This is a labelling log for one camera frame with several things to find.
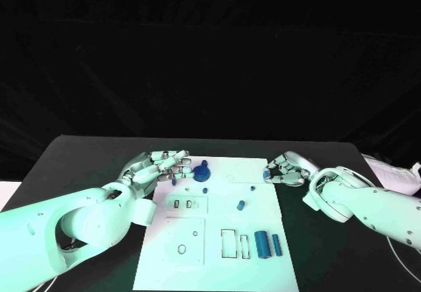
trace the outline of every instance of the blue object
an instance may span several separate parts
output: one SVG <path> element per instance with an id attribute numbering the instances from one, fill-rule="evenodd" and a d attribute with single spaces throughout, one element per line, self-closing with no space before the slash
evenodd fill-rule
<path id="1" fill-rule="evenodd" d="M 208 180 L 208 178 L 211 177 L 211 170 L 208 169 L 207 160 L 202 161 L 201 166 L 195 167 L 194 172 L 195 172 L 195 176 L 194 176 L 195 181 L 204 182 Z"/>
<path id="2" fill-rule="evenodd" d="M 273 254 L 270 252 L 270 242 L 269 234 L 266 231 L 257 231 L 254 233 L 254 238 L 257 239 L 257 255 L 260 259 L 269 259 Z"/>
<path id="3" fill-rule="evenodd" d="M 277 256 L 280 257 L 283 255 L 283 251 L 282 251 L 282 245 L 279 244 L 277 234 L 273 234 L 273 240 L 274 240 L 274 252 L 277 253 Z"/>
<path id="4" fill-rule="evenodd" d="M 237 206 L 238 211 L 241 211 L 244 209 L 244 205 L 246 205 L 246 201 L 241 200 Z"/>

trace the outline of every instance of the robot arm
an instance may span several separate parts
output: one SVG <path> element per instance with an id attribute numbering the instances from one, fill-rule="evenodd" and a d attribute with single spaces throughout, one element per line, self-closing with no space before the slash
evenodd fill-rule
<path id="1" fill-rule="evenodd" d="M 283 175 L 272 177 L 270 169 L 276 166 Z M 315 210 L 322 210 L 339 222 L 347 222 L 355 215 L 374 231 L 421 249 L 420 199 L 375 187 L 347 167 L 321 170 L 315 162 L 293 151 L 286 152 L 263 171 L 269 183 L 300 186 L 309 179 L 310 187 L 303 201 Z"/>
<path id="2" fill-rule="evenodd" d="M 159 181 L 194 177 L 187 151 L 140 154 L 119 180 L 0 213 L 0 291 L 28 291 L 113 247 L 132 222 L 152 224 L 156 203 L 143 199 Z M 60 228 L 77 240 L 63 248 Z"/>

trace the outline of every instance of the hole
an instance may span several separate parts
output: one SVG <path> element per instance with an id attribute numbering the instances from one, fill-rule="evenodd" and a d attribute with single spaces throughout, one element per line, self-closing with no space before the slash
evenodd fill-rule
<path id="1" fill-rule="evenodd" d="M 35 229 L 34 229 L 34 226 L 31 225 L 31 223 L 26 225 L 26 228 L 28 228 L 31 235 L 35 235 Z"/>
<path id="2" fill-rule="evenodd" d="M 179 245 L 178 246 L 178 253 L 179 254 L 185 254 L 185 252 L 187 252 L 187 246 L 185 245 Z"/>

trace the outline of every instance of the task board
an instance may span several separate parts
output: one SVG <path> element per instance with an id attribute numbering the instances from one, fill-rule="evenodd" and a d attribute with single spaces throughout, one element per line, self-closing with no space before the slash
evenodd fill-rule
<path id="1" fill-rule="evenodd" d="M 205 182 L 181 179 L 175 186 L 171 181 L 158 184 L 158 210 L 145 234 L 133 290 L 299 291 L 277 193 L 263 177 L 269 161 L 189 158 L 192 168 L 208 161 L 211 177 Z M 246 205 L 238 210 L 241 200 Z M 257 231 L 269 233 L 269 259 L 259 258 Z"/>

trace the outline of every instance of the black table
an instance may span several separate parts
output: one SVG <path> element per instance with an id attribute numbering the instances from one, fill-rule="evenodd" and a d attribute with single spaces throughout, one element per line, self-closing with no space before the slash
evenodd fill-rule
<path id="1" fill-rule="evenodd" d="M 348 143 L 61 136 L 48 146 L 5 210 L 104 186 L 145 151 L 182 149 L 197 156 L 269 161 L 293 150 L 322 167 L 341 165 L 354 169 L 381 186 L 358 149 Z M 421 290 L 397 261 L 385 236 L 357 218 L 339 223 L 322 211 L 313 211 L 302 201 L 308 187 L 309 184 L 299 188 L 276 185 L 300 291 Z M 61 275 L 50 291 L 132 291 L 145 230 L 133 224 L 123 241 Z M 394 246 L 411 261 L 414 249 L 400 243 Z M 274 273 L 282 277 L 283 271 Z"/>

